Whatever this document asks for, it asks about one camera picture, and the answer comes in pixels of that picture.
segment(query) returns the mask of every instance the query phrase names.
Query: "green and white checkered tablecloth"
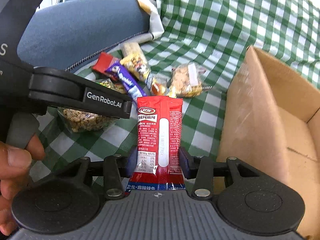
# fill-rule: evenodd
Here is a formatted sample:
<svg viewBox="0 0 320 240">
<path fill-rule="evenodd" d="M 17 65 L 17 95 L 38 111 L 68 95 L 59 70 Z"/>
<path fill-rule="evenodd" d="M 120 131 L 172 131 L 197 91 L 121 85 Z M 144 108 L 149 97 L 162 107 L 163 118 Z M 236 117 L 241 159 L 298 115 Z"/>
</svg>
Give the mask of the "green and white checkered tablecloth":
<svg viewBox="0 0 320 240">
<path fill-rule="evenodd" d="M 286 62 L 320 89 L 319 9 L 308 0 L 156 0 L 164 34 L 142 45 L 152 71 L 170 77 L 172 65 L 195 61 L 205 66 L 214 90 L 183 101 L 181 145 L 192 155 L 215 158 L 227 88 L 246 48 L 254 45 Z M 91 77 L 91 69 L 79 73 Z M 70 134 L 49 109 L 39 137 L 47 153 L 31 175 L 39 179 L 82 156 L 92 161 L 126 154 L 137 143 L 137 114 L 106 131 Z"/>
</svg>

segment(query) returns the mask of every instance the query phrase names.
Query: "zipper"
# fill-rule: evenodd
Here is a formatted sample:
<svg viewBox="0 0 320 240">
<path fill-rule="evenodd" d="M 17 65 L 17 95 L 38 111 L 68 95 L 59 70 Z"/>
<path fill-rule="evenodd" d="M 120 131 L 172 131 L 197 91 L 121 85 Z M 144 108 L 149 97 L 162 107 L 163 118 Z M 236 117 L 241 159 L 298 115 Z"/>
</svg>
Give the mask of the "zipper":
<svg viewBox="0 0 320 240">
<path fill-rule="evenodd" d="M 132 39 L 132 38 L 134 38 L 134 37 L 136 37 L 136 36 L 138 36 L 138 35 L 141 35 L 141 34 L 144 34 L 144 33 L 147 33 L 147 32 L 148 32 L 148 31 L 139 32 L 139 33 L 134 34 L 134 35 L 131 35 L 131 36 L 129 36 L 129 37 L 127 37 L 127 38 L 125 38 L 125 39 L 123 39 L 123 40 L 121 40 L 121 41 L 118 41 L 118 42 L 116 42 L 116 43 L 114 43 L 114 44 L 112 44 L 112 45 L 110 45 L 110 46 L 108 46 L 108 47 L 105 47 L 104 49 L 100 49 L 100 50 L 98 50 L 98 51 L 90 54 L 89 56 L 87 56 L 87 57 L 79 60 L 78 62 L 74 63 L 74 64 L 71 65 L 70 67 L 66 68 L 65 71 L 69 72 L 69 71 L 73 70 L 75 67 L 77 67 L 77 66 L 79 66 L 80 64 L 82 64 L 83 62 L 85 62 L 85 61 L 87 61 L 87 60 L 89 60 L 89 59 L 97 56 L 97 55 L 100 54 L 101 52 L 103 52 L 103 51 L 105 51 L 105 50 L 107 50 L 107 49 L 111 49 L 112 47 L 116 47 L 116 46 L 118 46 L 118 45 L 119 45 L 120 43 L 122 43 L 122 42 L 125 42 L 125 41 L 127 41 L 127 40 L 129 40 L 129 39 Z"/>
</svg>

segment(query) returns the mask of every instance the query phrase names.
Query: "metal screw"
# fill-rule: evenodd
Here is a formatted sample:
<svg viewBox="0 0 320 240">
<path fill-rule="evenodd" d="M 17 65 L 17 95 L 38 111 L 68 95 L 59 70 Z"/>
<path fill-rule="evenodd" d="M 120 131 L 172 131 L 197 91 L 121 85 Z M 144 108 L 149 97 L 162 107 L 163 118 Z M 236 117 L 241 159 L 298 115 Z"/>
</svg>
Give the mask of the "metal screw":
<svg viewBox="0 0 320 240">
<path fill-rule="evenodd" d="M 107 190 L 107 195 L 109 197 L 119 197 L 121 196 L 121 194 L 122 194 L 122 191 L 119 190 L 118 188 L 111 188 Z"/>
<path fill-rule="evenodd" d="M 195 190 L 195 194 L 198 197 L 207 197 L 210 195 L 210 193 L 211 193 L 210 190 L 207 190 L 205 188 L 200 188 L 200 189 Z"/>
</svg>

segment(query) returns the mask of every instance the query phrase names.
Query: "human hand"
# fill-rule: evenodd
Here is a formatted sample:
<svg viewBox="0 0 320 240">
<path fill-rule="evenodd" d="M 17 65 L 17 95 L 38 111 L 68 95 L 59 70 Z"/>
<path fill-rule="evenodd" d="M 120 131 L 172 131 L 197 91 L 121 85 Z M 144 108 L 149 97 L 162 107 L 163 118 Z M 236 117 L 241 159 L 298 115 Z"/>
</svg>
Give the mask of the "human hand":
<svg viewBox="0 0 320 240">
<path fill-rule="evenodd" d="M 8 236 L 17 227 L 11 214 L 14 196 L 28 183 L 32 159 L 42 160 L 44 148 L 34 135 L 25 150 L 0 142 L 0 231 Z"/>
</svg>

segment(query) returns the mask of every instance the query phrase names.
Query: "oval logo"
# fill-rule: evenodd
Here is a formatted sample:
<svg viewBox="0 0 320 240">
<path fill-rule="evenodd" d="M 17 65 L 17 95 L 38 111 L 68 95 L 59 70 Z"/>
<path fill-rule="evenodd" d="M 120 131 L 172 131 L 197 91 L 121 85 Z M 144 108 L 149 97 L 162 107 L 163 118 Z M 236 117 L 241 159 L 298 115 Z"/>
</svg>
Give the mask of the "oval logo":
<svg viewBox="0 0 320 240">
<path fill-rule="evenodd" d="M 154 114 L 156 111 L 153 108 L 150 107 L 140 107 L 139 113 L 142 114 Z"/>
</svg>

